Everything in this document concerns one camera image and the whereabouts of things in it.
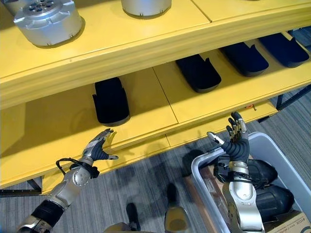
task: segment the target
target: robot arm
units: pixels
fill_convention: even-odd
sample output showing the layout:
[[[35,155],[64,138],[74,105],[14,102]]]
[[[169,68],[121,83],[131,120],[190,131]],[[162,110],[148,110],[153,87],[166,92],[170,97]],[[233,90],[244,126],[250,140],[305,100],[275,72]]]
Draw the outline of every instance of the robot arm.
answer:
[[[209,138],[218,143],[230,156],[230,181],[223,186],[223,193],[228,205],[228,215],[232,232],[263,233],[264,227],[256,206],[256,191],[248,174],[249,142],[246,124],[237,112],[231,114],[227,126],[230,142],[225,142],[212,132]]]
[[[112,132],[112,130],[107,129],[91,140],[84,149],[82,158],[79,161],[68,158],[56,162],[65,175],[64,179],[35,211],[23,221],[17,229],[18,233],[49,233],[52,231],[61,215],[78,197],[82,188],[90,179],[98,177],[97,167],[92,166],[94,161],[118,159],[115,155],[106,154],[102,149],[106,138]],[[61,161],[74,162],[69,172],[65,173],[63,171],[59,165]]]

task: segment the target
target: cardboard box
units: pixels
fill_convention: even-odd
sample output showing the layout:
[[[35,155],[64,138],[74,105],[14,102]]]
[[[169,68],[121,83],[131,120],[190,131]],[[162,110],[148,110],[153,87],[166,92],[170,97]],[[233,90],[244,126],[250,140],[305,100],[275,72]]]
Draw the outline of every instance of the cardboard box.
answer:
[[[292,211],[277,219],[277,222],[264,224],[267,233],[311,233],[311,224],[303,212]]]

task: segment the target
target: yellow shelf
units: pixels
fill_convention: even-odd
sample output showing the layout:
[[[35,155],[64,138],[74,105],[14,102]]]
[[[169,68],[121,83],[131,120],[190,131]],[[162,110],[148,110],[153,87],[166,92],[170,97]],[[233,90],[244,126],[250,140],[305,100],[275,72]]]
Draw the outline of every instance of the yellow shelf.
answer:
[[[211,22],[230,19],[234,17],[248,17],[251,14],[264,13],[269,11],[286,11],[288,8],[299,8],[304,4],[311,3],[311,0],[192,0],[202,12],[208,16]]]
[[[178,123],[221,116],[311,83],[311,59],[299,67],[286,68],[258,40],[246,43],[256,45],[269,68],[259,76],[247,78],[238,73],[219,50],[202,53],[204,59],[210,58],[222,78],[219,86],[209,93],[194,92],[175,62],[154,67]]]
[[[112,78],[114,74],[111,72],[117,75],[130,73],[116,71],[114,63],[119,63],[119,67],[128,64],[124,63],[122,54],[111,54],[112,52],[128,48],[127,53],[133,53],[130,51],[133,47],[131,43],[209,23],[191,0],[174,0],[173,7],[166,14],[151,20],[130,17],[123,11],[120,0],[76,0],[75,3],[80,16],[86,22],[85,29],[75,41],[53,49],[41,49],[31,44],[14,26],[13,17],[1,7],[0,15],[2,19],[6,19],[0,25],[0,81],[4,91],[2,108],[11,106],[5,103],[6,99],[13,97],[9,91],[5,92],[7,88],[13,88],[11,91],[19,92],[19,95],[27,89],[24,101],[29,101],[93,83],[95,79]],[[133,59],[140,62],[144,58],[137,56]],[[102,76],[102,71],[109,75]],[[51,83],[62,84],[63,88],[55,85],[48,87]]]
[[[256,109],[256,111],[254,111],[254,109],[243,109],[240,113],[244,117],[245,121],[249,122],[258,118],[270,116],[277,112],[275,107],[269,101],[256,105]],[[173,149],[181,144],[205,137],[207,131],[214,131],[216,133],[222,131],[227,125],[227,119],[227,115],[222,116],[213,121],[209,121],[208,123],[203,123],[202,125],[176,131],[173,134],[167,134],[167,138],[161,137],[137,144],[128,149],[118,151],[116,153],[119,156],[118,160],[97,161],[94,165],[98,167],[101,174],[115,170],[119,167],[127,166],[141,159]],[[59,170],[49,172],[44,175],[42,180],[42,194],[48,194],[58,183],[62,181],[62,179],[63,174]]]
[[[118,151],[118,160],[102,160],[96,161],[94,166],[98,168],[101,174],[115,170],[122,166],[130,165],[141,159],[148,158],[152,155],[161,153],[169,148],[169,143],[165,136],[145,141],[137,144],[134,147],[129,147]],[[42,194],[49,193],[63,179],[63,174],[60,170],[49,172],[42,179]]]
[[[230,9],[241,12],[210,23],[210,16],[205,16],[205,10],[191,0],[173,0],[165,15],[150,20],[129,17],[122,11],[120,0],[76,0],[86,21],[85,30],[75,41],[54,49],[39,49],[29,43],[14,26],[12,16],[1,7],[0,108],[311,25],[309,1],[267,1],[240,1],[253,6],[262,4],[261,11],[244,13],[243,7],[235,5]],[[211,9],[222,2],[214,1]]]
[[[108,139],[105,151],[119,152],[164,134],[176,145],[171,139],[176,131],[311,83],[311,61],[284,68],[258,41],[247,42],[252,43],[270,64],[254,78],[241,76],[218,50],[202,54],[222,77],[221,84],[209,93],[195,93],[175,62],[121,76],[131,119],[113,128],[116,133]],[[2,110],[2,187],[55,170],[60,158],[80,157],[86,143],[105,129],[96,119],[94,92],[91,84]],[[183,140],[196,135],[189,133],[189,137]]]
[[[255,108],[256,110],[254,108],[243,108],[239,110],[239,113],[243,116],[245,122],[250,122],[277,113],[276,108],[270,103],[270,101],[255,104]],[[207,132],[218,133],[224,131],[226,130],[226,125],[230,125],[228,123],[229,117],[231,117],[230,114],[175,131],[174,133],[167,133],[167,140],[171,147],[176,147],[206,137]]]
[[[127,93],[131,119],[113,127],[116,133],[106,147],[126,144],[129,139],[177,123],[152,68],[121,76],[120,80]],[[2,128],[1,138],[15,136],[14,129],[16,132],[24,129],[23,137],[11,148],[1,147],[8,148],[1,151],[2,187],[56,169],[55,162],[60,158],[79,157],[85,145],[106,128],[97,121],[94,93],[91,84],[28,102],[24,111],[12,111],[16,107],[2,111],[6,118],[1,123],[6,127]],[[11,145],[12,140],[4,143]]]

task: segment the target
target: silver cylindrical part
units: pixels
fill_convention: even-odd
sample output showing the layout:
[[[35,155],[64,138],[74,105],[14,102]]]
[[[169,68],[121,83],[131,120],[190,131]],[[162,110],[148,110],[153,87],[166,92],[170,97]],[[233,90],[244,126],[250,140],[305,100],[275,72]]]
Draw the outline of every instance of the silver cylindrical part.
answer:
[[[1,0],[8,11],[15,16],[16,13],[32,0]]]
[[[20,9],[14,23],[37,46],[50,46],[69,40],[82,27],[72,0],[35,0]]]
[[[125,12],[140,17],[160,15],[171,5],[172,0],[122,0]]]

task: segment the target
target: black cylindrical object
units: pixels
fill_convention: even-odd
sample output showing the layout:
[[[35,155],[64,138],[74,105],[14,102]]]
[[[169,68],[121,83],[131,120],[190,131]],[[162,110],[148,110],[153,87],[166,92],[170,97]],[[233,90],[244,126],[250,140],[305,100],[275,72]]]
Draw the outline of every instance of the black cylindrical object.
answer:
[[[44,200],[31,215],[42,219],[51,227],[54,227],[62,216],[63,212],[64,209],[58,204],[49,200]]]

